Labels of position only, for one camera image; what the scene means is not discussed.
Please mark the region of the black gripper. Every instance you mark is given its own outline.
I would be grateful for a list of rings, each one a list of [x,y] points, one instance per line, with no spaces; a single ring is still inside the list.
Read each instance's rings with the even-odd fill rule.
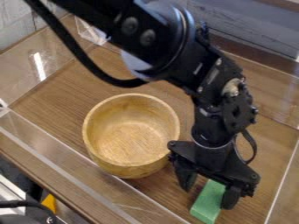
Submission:
[[[190,141],[170,141],[167,144],[181,188],[186,192],[193,189],[198,174],[222,183],[229,188],[221,202],[221,208],[226,210],[234,208],[241,196],[254,196],[261,181],[259,174],[249,166],[258,154],[258,144],[254,139],[247,141],[253,147],[249,160],[239,155],[235,140],[219,148]]]

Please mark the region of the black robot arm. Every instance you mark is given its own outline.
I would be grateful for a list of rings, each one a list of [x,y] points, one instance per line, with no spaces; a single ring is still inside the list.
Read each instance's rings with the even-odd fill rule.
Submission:
[[[191,97],[191,140],[170,141],[167,148],[183,190],[198,176],[223,184],[222,208],[254,194],[261,176],[239,155],[237,140],[250,138],[258,108],[242,67],[211,43],[210,28],[186,8],[162,0],[51,0],[107,35],[123,52],[134,78],[110,76],[93,61],[66,26],[42,0],[24,0],[61,38],[83,66],[106,83],[138,88],[167,81]]]

